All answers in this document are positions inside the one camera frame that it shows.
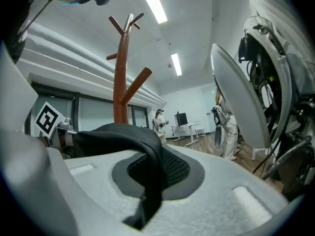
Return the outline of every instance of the table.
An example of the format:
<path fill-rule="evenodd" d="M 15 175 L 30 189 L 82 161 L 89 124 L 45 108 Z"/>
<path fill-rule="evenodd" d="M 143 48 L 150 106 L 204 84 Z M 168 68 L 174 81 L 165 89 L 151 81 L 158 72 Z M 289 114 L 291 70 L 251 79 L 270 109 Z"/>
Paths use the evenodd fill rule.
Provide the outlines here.
<path fill-rule="evenodd" d="M 173 128 L 173 127 L 176 127 L 176 129 L 181 128 L 181 127 L 188 127 L 188 128 L 189 128 L 191 142 L 186 144 L 186 145 L 188 146 L 188 145 L 190 145 L 190 144 L 193 144 L 193 143 L 195 143 L 195 142 L 198 142 L 198 140 L 194 140 L 194 139 L 193 139 L 192 126 L 194 126 L 194 125 L 195 125 L 195 123 L 187 123 L 187 124 L 182 125 L 182 126 L 180 126 L 180 127 L 179 127 L 179 126 L 172 126 L 172 128 Z M 178 133 L 178 139 L 175 139 L 174 141 L 178 141 L 178 140 L 184 138 L 184 137 L 180 137 L 180 132 L 179 132 L 179 131 L 177 131 L 177 133 Z"/>

